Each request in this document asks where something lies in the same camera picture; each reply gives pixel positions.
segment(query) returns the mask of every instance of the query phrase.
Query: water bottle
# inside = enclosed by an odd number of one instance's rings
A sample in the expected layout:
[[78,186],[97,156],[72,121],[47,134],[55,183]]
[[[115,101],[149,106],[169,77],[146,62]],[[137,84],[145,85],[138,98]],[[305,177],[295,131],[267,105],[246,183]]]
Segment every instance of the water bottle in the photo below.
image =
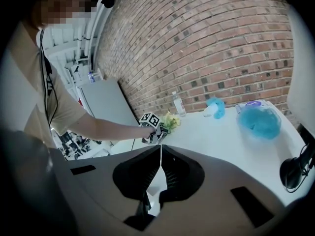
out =
[[94,78],[94,75],[92,74],[92,72],[89,72],[89,80],[91,83],[95,82],[95,78]]
[[174,105],[176,107],[176,110],[177,110],[179,116],[180,117],[186,116],[186,110],[185,110],[185,107],[183,105],[183,101],[182,101],[181,97],[177,94],[176,91],[173,92],[173,101],[174,101]]

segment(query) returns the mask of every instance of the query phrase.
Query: black and white cube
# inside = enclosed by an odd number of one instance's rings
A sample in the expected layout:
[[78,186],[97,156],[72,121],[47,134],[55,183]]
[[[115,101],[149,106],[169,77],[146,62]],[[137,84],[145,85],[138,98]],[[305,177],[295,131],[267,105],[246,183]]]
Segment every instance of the black and white cube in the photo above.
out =
[[141,123],[142,126],[150,125],[153,128],[157,129],[160,123],[160,119],[153,113],[145,113],[141,117],[139,122]]

